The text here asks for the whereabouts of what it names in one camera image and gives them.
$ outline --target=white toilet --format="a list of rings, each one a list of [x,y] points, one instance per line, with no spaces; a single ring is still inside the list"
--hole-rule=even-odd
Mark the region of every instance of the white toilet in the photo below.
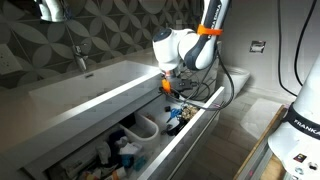
[[[250,72],[238,67],[232,67],[232,66],[225,66],[225,67],[229,72],[234,84],[234,96],[233,96],[233,99],[234,99],[237,96],[237,94],[240,92],[244,84],[249,79]],[[230,86],[230,81],[227,75],[224,73],[221,66],[219,66],[219,69],[218,69],[216,88],[219,88],[220,86],[225,87],[224,101],[228,101],[231,95],[231,86]]]

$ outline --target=orange ring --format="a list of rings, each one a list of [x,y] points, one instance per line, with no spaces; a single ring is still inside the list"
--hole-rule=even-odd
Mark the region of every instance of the orange ring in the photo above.
[[[199,35],[216,35],[220,36],[222,34],[222,29],[210,29],[204,27],[202,24],[199,24],[197,34]]]

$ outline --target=electrical socket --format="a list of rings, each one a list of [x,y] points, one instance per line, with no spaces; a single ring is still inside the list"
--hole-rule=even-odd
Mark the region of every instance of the electrical socket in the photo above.
[[[6,44],[0,44],[0,74],[9,74],[22,70],[16,57]]]

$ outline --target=patterned tile wall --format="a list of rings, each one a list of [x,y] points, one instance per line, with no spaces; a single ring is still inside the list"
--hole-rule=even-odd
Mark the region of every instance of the patterned tile wall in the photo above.
[[[138,0],[87,0],[73,20],[47,23],[0,0],[0,44],[7,44],[23,67],[0,75],[0,91],[77,70],[71,46],[82,46],[88,64],[152,47],[160,29],[195,27],[190,0],[167,0],[158,14],[147,13]]]

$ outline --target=bathroom sink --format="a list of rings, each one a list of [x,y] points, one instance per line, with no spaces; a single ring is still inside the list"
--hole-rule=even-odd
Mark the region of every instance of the bathroom sink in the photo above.
[[[54,105],[74,107],[158,71],[157,68],[143,64],[122,61],[30,91],[29,94],[36,102],[41,100]]]

